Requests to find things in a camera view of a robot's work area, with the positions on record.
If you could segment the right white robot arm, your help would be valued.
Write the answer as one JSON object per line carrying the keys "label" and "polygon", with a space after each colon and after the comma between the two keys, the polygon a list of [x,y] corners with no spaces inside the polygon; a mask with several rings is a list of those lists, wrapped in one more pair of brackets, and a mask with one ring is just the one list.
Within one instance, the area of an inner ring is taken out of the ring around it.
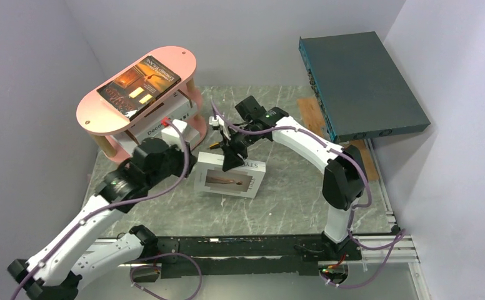
{"label": "right white robot arm", "polygon": [[285,110],[265,109],[252,96],[235,108],[241,123],[229,122],[216,106],[209,118],[209,125],[222,137],[221,142],[210,147],[222,150],[222,170],[242,166],[248,158],[248,147],[261,139],[282,144],[303,157],[323,175],[321,192],[328,215],[322,232],[322,253],[329,259],[343,256],[350,241],[350,218],[359,207],[359,198],[369,189],[359,149],[329,142],[300,125]]}

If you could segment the white Decorate Furniture book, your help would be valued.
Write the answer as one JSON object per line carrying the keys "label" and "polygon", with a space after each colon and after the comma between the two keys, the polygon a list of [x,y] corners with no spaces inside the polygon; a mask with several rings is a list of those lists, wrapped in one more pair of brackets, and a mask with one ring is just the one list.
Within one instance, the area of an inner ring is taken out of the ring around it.
{"label": "white Decorate Furniture book", "polygon": [[181,119],[192,108],[194,104],[182,93],[171,96],[167,101],[160,104],[147,116],[138,121],[135,125],[125,131],[125,136],[139,144],[142,140],[155,136],[164,128],[164,118],[170,120]]}

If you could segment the white Insoia travel book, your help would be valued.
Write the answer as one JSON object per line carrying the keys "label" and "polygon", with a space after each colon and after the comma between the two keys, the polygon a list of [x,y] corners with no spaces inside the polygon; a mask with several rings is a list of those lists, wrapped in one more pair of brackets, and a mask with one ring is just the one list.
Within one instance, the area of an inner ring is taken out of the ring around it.
{"label": "white Insoia travel book", "polygon": [[[194,104],[193,108],[179,120],[188,121],[192,119],[197,114],[197,112],[198,112],[197,106]],[[130,137],[126,137],[124,133],[125,131],[108,137],[108,140],[111,143],[111,145],[116,148],[117,154],[114,157],[108,156],[107,158],[114,161],[115,163],[120,163],[126,158],[130,157],[134,151],[134,148],[138,145]]]}

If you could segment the dark orange Edward Tulane novel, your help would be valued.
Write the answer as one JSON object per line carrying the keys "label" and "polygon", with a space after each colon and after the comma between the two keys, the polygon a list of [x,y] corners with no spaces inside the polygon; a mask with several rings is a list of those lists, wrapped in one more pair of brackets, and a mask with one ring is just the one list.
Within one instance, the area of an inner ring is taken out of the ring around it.
{"label": "dark orange Edward Tulane novel", "polygon": [[131,121],[180,82],[180,76],[148,55],[97,92]]}

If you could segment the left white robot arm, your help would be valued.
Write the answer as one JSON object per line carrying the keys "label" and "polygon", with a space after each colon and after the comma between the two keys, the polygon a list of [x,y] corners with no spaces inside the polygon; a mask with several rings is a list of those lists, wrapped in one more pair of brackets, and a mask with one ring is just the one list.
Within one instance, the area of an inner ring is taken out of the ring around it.
{"label": "left white robot arm", "polygon": [[148,192],[170,176],[186,178],[196,158],[189,144],[148,138],[133,155],[108,173],[81,212],[46,247],[29,259],[15,259],[7,268],[18,283],[12,298],[25,291],[29,299],[75,299],[97,278],[122,263],[152,261],[158,237],[146,226],[133,226],[125,235],[94,252],[86,251]]}

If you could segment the white fashion cover magazine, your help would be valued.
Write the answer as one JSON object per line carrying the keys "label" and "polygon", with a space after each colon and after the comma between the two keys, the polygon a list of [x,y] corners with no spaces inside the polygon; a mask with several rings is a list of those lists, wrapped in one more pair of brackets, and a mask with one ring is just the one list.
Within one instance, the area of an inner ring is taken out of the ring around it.
{"label": "white fashion cover magazine", "polygon": [[194,190],[242,198],[255,198],[266,174],[266,164],[245,160],[242,166],[223,171],[224,156],[200,152],[194,165]]}

